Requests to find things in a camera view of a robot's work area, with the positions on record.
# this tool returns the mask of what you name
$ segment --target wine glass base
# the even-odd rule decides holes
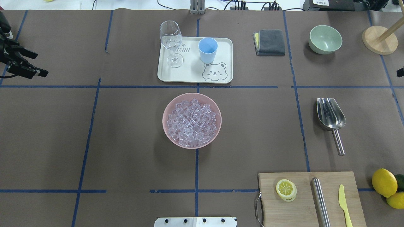
[[[172,68],[178,68],[184,63],[184,58],[181,54],[172,54],[167,58],[167,63]]]

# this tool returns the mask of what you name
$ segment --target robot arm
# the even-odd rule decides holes
[[[35,75],[46,77],[48,71],[33,66],[23,58],[25,56],[35,59],[38,54],[25,49],[19,42],[8,38],[7,34],[10,31],[10,24],[3,13],[0,12],[0,62],[7,65],[7,72],[13,74],[11,76],[0,76],[0,78],[22,76],[32,79]]]

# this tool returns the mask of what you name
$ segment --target blue cup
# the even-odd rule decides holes
[[[212,38],[203,38],[199,41],[199,54],[204,63],[212,63],[217,51],[217,42]]]

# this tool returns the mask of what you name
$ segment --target folded towel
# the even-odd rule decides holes
[[[254,43],[258,56],[285,55],[285,43],[281,30],[260,30],[255,32]]]

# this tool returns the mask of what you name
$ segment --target bowl of ice cubes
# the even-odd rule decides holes
[[[177,96],[163,113],[163,129],[175,145],[198,149],[211,143],[222,125],[217,104],[206,95],[186,93]]]

